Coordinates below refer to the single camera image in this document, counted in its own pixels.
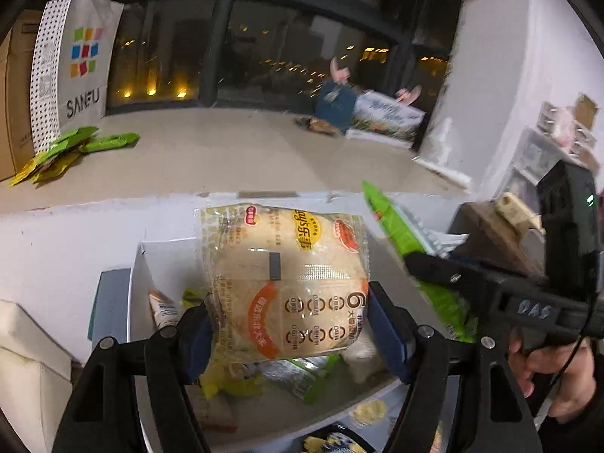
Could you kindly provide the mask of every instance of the human hand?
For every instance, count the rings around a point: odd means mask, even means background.
[[[522,390],[529,397],[535,389],[531,378],[534,373],[552,374],[562,369],[573,352],[575,344],[537,349],[525,356],[521,353],[522,339],[513,335],[510,340],[508,363]],[[596,393],[594,356],[588,339],[581,346],[561,378],[560,389],[552,401],[548,416],[564,423],[576,418]]]

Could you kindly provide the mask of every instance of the white wall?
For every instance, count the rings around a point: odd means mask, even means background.
[[[535,127],[541,104],[574,105],[580,93],[604,107],[602,55],[566,0],[530,0],[527,53],[518,97],[481,193],[490,196],[499,188],[523,129]],[[604,165],[602,114],[596,116],[594,134],[599,140],[595,155]],[[603,183],[600,174],[598,189]]]
[[[566,0],[464,0],[445,84],[433,123],[452,117],[448,166],[470,175],[485,199],[544,101],[574,105],[586,93],[604,107],[604,59]],[[601,117],[594,127],[604,164]]]
[[[433,123],[453,119],[448,166],[480,185],[512,109],[524,67],[529,0],[464,0],[446,90]]]

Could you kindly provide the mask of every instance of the barcode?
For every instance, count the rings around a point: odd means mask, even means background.
[[[52,76],[42,75],[38,86],[38,99],[43,99],[52,95]]]
[[[310,387],[315,383],[315,377],[310,373],[304,372],[300,373],[296,378],[297,379],[294,380],[294,389],[292,390],[292,393],[294,393],[295,396],[304,399],[309,392]]]
[[[176,310],[173,305],[158,302],[157,306],[159,308],[159,313],[161,314],[161,316],[178,315],[178,310]]]

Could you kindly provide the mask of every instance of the colorful square logo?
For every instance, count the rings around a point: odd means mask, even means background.
[[[74,29],[74,44],[71,46],[71,61],[69,76],[81,77],[87,73],[94,73],[97,69],[97,60],[90,60],[99,54],[99,39],[103,36],[103,28],[95,29],[80,27]]]

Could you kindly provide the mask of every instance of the orange label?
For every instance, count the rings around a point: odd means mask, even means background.
[[[346,225],[346,223],[344,223],[342,220],[336,220],[333,222],[333,230],[336,238],[339,239],[344,248],[348,249],[354,254],[359,253],[359,246],[354,240],[354,232],[352,231],[351,227]]]
[[[321,225],[308,211],[294,210],[296,240],[302,250],[312,250],[312,246],[321,238]]]
[[[275,288],[274,283],[268,283],[258,291],[248,309],[248,332],[250,339],[268,359],[274,359],[279,353],[279,349],[268,336],[266,327],[268,307],[276,296],[277,288]]]

